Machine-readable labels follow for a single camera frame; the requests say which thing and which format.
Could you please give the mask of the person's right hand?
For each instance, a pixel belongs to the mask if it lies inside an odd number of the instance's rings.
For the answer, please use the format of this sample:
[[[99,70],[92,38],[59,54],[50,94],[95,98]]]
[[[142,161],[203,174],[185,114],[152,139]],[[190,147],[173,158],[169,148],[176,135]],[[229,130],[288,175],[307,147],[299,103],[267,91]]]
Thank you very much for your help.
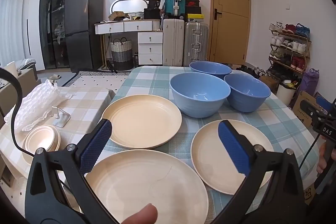
[[[319,148],[319,160],[318,160],[318,164],[317,164],[317,172],[318,173],[322,173],[323,170],[327,166],[327,161],[324,158],[325,151],[326,151],[326,138],[324,136],[321,136],[321,139],[324,140],[324,142],[322,143],[322,145]],[[333,149],[333,151],[331,153],[331,158],[334,161],[336,161],[336,150],[335,149]]]

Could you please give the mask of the person's left hand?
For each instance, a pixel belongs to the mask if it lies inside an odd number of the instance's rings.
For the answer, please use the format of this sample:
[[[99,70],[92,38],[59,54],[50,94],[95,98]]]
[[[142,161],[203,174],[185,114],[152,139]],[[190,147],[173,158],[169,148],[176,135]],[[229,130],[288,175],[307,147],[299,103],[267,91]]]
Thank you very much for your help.
[[[157,208],[151,203],[148,203],[139,212],[125,219],[122,224],[154,224],[157,218]]]

